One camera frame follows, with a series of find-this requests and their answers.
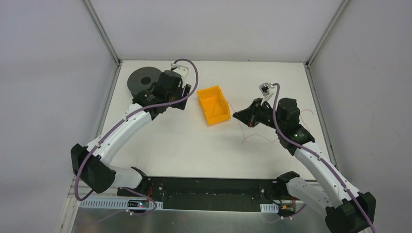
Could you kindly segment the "black cable spool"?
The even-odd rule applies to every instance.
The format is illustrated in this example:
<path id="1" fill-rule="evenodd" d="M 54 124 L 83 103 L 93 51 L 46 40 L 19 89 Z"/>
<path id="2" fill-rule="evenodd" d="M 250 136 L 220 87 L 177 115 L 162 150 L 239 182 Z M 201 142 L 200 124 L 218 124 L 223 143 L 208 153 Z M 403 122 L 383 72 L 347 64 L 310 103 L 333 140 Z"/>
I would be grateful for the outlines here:
<path id="1" fill-rule="evenodd" d="M 162 71 L 155 67 L 141 67 L 129 76 L 127 87 L 132 96 L 137 95 L 142 90 L 149 90 L 159 79 Z"/>

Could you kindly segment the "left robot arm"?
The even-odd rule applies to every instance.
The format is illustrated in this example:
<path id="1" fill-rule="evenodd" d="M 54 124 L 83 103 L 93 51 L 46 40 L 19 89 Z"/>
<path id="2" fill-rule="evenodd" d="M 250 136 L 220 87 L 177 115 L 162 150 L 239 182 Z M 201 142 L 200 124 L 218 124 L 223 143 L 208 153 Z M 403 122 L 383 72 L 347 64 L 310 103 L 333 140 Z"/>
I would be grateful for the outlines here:
<path id="1" fill-rule="evenodd" d="M 87 143 L 76 144 L 70 151 L 72 168 L 78 179 L 95 193 L 111 187 L 128 187 L 136 196 L 147 193 L 144 173 L 135 168 L 111 165 L 117 152 L 145 125 L 168 107 L 184 110 L 191 85 L 186 83 L 189 69 L 178 66 L 161 72 L 150 67 L 141 78 L 129 78 L 132 103 L 109 130 Z"/>

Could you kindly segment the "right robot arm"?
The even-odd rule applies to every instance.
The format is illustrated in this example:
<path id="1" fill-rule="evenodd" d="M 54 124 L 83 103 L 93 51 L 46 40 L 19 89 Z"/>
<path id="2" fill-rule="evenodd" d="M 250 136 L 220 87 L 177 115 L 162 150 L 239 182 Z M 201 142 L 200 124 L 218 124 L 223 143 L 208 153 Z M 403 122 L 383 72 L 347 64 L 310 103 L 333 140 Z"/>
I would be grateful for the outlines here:
<path id="1" fill-rule="evenodd" d="M 282 98 L 273 109 L 261 98 L 253 100 L 233 117 L 248 127 L 264 124 L 275 129 L 283 148 L 313 175 L 321 189 L 311 186 L 295 172 L 277 178 L 276 194 L 282 199 L 290 196 L 303 201 L 324 218 L 332 233 L 372 231 L 376 199 L 352 185 L 331 162 L 325 159 L 314 137 L 300 124 L 301 111 L 297 101 Z"/>

